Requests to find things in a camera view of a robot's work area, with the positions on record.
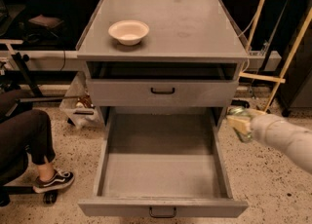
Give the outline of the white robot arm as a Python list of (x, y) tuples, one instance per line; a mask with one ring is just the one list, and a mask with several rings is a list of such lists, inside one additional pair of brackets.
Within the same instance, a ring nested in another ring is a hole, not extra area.
[(280, 151), (296, 166), (312, 173), (312, 130), (273, 114), (228, 115), (227, 121), (241, 135)]

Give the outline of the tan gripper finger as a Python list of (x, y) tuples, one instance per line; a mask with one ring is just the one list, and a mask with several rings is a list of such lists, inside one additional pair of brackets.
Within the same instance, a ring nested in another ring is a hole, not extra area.
[(227, 122), (230, 127), (242, 135), (251, 133), (251, 119), (248, 117), (227, 116)]

